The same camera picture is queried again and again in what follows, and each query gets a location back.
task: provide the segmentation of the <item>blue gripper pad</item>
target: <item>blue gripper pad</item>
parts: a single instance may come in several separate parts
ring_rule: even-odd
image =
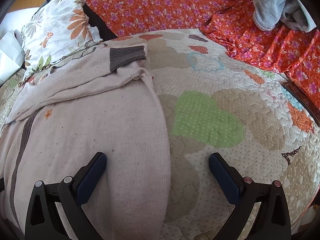
[[[209,168],[217,180],[220,188],[226,196],[228,202],[237,206],[241,200],[241,191],[229,171],[226,169],[232,168],[225,161],[221,163],[215,154],[209,157]]]
[[[104,173],[107,165],[107,157],[101,154],[87,171],[79,186],[76,189],[76,203],[80,206],[86,204],[94,191],[100,177]]]

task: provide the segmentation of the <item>gray cloth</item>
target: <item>gray cloth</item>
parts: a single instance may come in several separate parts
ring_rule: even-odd
[[[288,28],[310,32],[316,27],[300,0],[252,0],[253,21],[263,31],[271,31],[278,21]]]

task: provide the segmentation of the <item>white pillow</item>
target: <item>white pillow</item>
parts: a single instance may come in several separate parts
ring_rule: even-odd
[[[97,27],[90,27],[82,5],[85,0],[51,0],[21,30],[25,51],[24,82],[64,56],[101,42]]]

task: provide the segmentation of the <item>quilted bedspread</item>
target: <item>quilted bedspread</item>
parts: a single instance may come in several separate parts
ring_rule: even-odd
[[[199,30],[156,31],[97,46],[139,43],[148,43],[144,67],[154,77],[171,149],[170,194],[160,239],[212,239],[228,219],[234,206],[209,170],[213,152],[255,182],[281,181],[293,225],[319,187],[320,139],[312,117],[282,88],[285,79],[233,60]],[[53,68],[94,49],[70,55]],[[37,73],[33,82],[50,71]],[[258,208],[256,204],[241,239]]]

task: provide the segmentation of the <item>green heart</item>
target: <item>green heart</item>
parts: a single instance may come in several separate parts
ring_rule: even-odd
[[[216,101],[198,91],[178,98],[172,135],[186,136],[215,147],[233,147],[244,138],[244,125],[233,114],[220,110]]]

